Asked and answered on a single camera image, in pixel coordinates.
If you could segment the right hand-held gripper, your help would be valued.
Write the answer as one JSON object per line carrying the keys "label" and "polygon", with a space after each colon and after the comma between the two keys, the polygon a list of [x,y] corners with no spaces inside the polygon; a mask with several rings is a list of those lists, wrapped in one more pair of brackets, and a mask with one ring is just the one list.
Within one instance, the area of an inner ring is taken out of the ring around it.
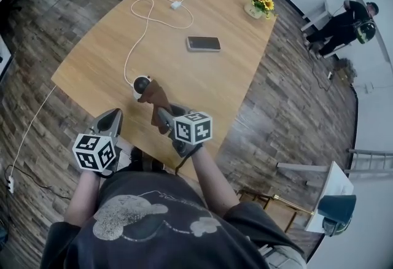
{"label": "right hand-held gripper", "polygon": [[168,129],[167,136],[178,155],[184,158],[196,146],[212,139],[212,117],[178,104],[169,105],[172,113],[158,108],[158,117]]}

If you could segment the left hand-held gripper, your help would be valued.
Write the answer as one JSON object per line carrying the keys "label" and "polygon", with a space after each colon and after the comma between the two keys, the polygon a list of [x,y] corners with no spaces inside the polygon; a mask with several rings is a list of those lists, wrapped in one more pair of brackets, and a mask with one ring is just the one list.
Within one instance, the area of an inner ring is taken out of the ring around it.
{"label": "left hand-held gripper", "polygon": [[72,152],[80,169],[99,177],[114,175],[120,158],[117,143],[122,122],[122,110],[111,109],[94,118],[84,133],[78,134]]}

